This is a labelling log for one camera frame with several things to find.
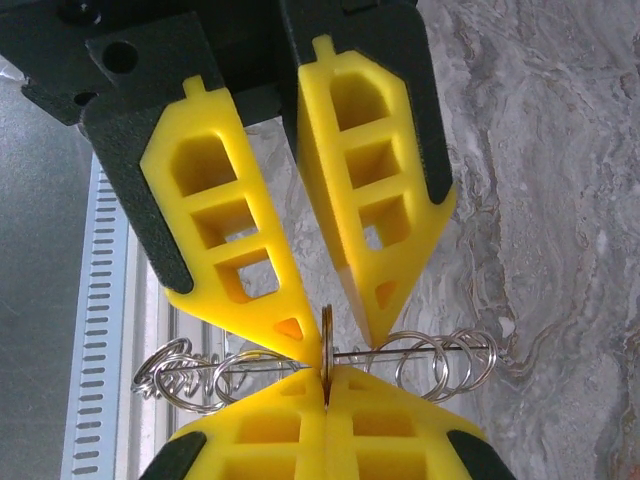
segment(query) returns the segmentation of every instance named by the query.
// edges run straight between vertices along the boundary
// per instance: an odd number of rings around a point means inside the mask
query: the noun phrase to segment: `screw hole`
[[[113,73],[130,73],[138,64],[136,47],[125,42],[113,42],[105,48],[102,63]]]
[[[97,25],[102,19],[98,9],[82,0],[68,0],[58,8],[57,13],[60,20],[74,27]]]
[[[82,92],[73,97],[73,101],[76,105],[80,107],[84,107],[87,103],[91,101],[91,99],[97,97],[98,94],[95,92]]]

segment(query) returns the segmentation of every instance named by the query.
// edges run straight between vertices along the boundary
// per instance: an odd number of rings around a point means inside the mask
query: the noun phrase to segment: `yellow plastic jaw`
[[[455,193],[440,205],[429,200],[404,82],[356,51],[336,55],[329,36],[313,44],[317,61],[298,69],[298,168],[356,322],[377,346]],[[368,227],[378,245],[367,243]]]
[[[195,287],[167,290],[202,320],[314,367],[320,335],[260,169],[227,89],[200,77],[169,105],[140,166]],[[269,261],[276,291],[253,298],[241,272]]]
[[[471,480],[447,438],[470,422],[352,367],[335,369],[325,410],[301,371],[178,431],[207,441],[185,480]]]

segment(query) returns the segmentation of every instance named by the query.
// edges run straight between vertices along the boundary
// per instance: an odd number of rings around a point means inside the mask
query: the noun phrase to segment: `gray marble countertop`
[[[518,479],[640,480],[640,2],[419,9],[458,204],[396,329],[495,336],[489,382],[446,406]],[[334,305],[347,349],[360,334],[281,124],[249,133],[316,313]]]

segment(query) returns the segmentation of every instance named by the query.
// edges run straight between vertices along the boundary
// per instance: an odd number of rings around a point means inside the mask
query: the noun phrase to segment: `wire coil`
[[[409,348],[388,349],[401,340],[414,341]],[[487,333],[463,329],[450,335],[430,336],[420,332],[403,331],[389,336],[382,346],[369,350],[342,353],[331,348],[333,355],[327,358],[332,364],[352,365],[370,373],[374,364],[395,362],[394,379],[400,388],[403,384],[403,372],[409,360],[431,355],[427,363],[432,372],[435,385],[425,394],[425,400],[433,403],[443,402],[462,393],[475,390],[482,385],[495,368],[498,359],[498,347],[495,340]],[[454,382],[451,358],[452,352],[461,352],[466,361],[466,369],[462,369],[461,380]],[[261,368],[263,365],[276,363],[275,367]],[[202,355],[192,352],[192,344],[186,338],[172,340],[160,347],[136,372],[132,391],[145,399],[165,398],[173,406],[199,413],[210,414],[235,402],[232,395],[245,382],[249,373],[278,372],[280,378],[286,372],[296,372],[306,368],[290,358],[268,350],[247,350],[229,356],[221,361],[218,355]],[[240,379],[233,382],[233,374],[240,374]],[[198,392],[202,398],[215,403],[196,403],[193,399]]]

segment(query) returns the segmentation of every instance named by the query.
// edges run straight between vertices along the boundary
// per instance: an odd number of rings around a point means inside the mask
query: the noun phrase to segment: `gray background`
[[[453,403],[523,479],[640,479],[640,3],[424,0],[458,205],[397,329],[490,331]],[[0,80],[0,465],[56,478],[89,152]],[[249,129],[318,313],[359,340],[281,125]],[[416,388],[420,372],[412,378]]]
[[[91,148],[0,72],[0,477],[56,479]]]

